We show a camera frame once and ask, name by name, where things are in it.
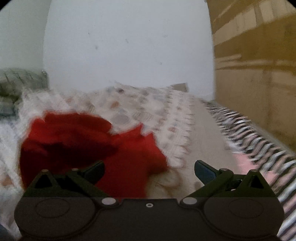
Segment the patterned circle print quilt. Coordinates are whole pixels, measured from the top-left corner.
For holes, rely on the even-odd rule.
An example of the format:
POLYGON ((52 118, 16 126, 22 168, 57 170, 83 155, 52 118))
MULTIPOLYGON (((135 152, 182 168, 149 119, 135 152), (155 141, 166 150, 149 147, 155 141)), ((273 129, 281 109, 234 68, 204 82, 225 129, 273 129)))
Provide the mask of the patterned circle print quilt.
POLYGON ((136 88, 123 84, 90 93, 23 88, 14 120, 1 120, 1 224, 14 238, 16 203, 23 194, 19 171, 19 144, 29 123, 47 110, 75 111, 100 116, 119 133, 142 123, 144 135, 153 133, 166 156, 167 172, 154 175, 146 187, 148 198, 180 199, 201 182, 194 175, 198 159, 215 168, 238 170, 238 165, 214 118, 197 97, 166 88, 136 88))

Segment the red garment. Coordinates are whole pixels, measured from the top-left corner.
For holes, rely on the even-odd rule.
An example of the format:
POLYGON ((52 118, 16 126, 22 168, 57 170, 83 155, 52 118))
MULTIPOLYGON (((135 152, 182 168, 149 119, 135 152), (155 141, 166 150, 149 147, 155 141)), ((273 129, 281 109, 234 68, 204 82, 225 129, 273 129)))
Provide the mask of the red garment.
POLYGON ((142 125, 118 134, 111 128, 107 120, 82 113, 48 112, 33 120, 20 151, 23 187, 44 169, 63 174, 103 162, 99 190, 118 199, 145 198, 149 178, 168 170, 166 157, 152 133, 142 134, 142 125))

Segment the metal bed headboard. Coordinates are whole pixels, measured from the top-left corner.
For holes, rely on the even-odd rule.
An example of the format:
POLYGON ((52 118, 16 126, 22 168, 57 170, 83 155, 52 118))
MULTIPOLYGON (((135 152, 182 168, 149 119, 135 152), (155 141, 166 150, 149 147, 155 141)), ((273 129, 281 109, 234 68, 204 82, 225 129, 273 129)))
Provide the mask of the metal bed headboard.
POLYGON ((42 90, 49 87, 45 70, 22 68, 1 69, 1 118, 15 118, 24 90, 42 90))

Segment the zebra striped pink sheet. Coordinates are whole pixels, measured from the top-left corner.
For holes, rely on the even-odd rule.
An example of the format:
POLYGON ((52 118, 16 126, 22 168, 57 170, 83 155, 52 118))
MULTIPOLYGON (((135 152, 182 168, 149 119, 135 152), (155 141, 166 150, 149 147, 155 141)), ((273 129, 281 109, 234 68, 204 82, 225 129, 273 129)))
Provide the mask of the zebra striped pink sheet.
POLYGON ((259 170, 282 204, 285 217, 279 238, 295 240, 295 155, 260 134, 246 116, 205 100, 202 103, 227 143, 243 158, 241 168, 259 170))

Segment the wooden wardrobe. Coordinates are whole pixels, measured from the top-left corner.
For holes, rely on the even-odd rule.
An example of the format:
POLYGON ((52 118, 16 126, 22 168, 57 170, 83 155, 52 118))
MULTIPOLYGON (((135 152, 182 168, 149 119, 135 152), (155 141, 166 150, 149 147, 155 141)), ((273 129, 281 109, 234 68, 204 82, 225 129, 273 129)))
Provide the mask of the wooden wardrobe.
POLYGON ((208 1, 215 99, 295 149, 295 1, 208 1))

